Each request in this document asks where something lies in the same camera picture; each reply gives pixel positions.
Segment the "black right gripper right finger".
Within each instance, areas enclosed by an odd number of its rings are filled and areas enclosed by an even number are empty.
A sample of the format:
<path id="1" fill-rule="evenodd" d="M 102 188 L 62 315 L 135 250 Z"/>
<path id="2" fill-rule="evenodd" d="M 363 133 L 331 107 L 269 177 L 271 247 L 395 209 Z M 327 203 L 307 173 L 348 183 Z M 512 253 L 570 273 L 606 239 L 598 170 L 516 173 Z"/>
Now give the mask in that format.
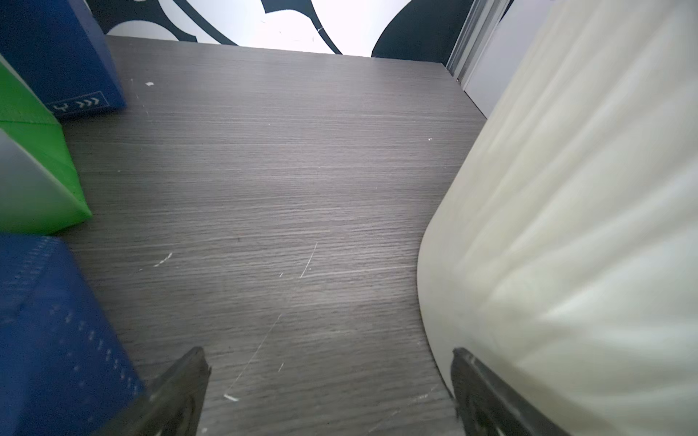
<path id="1" fill-rule="evenodd" d="M 451 380 L 457 416 L 467 435 L 565 435 L 465 348 L 455 348 Z"/>

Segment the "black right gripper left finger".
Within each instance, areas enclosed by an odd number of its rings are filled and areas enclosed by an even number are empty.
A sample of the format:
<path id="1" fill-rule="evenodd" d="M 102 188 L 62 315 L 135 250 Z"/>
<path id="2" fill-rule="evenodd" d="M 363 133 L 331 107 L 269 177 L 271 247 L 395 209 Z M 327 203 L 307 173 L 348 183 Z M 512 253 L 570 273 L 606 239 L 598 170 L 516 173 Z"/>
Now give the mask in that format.
<path id="1" fill-rule="evenodd" d="M 212 369 L 194 347 L 95 435 L 196 435 Z"/>

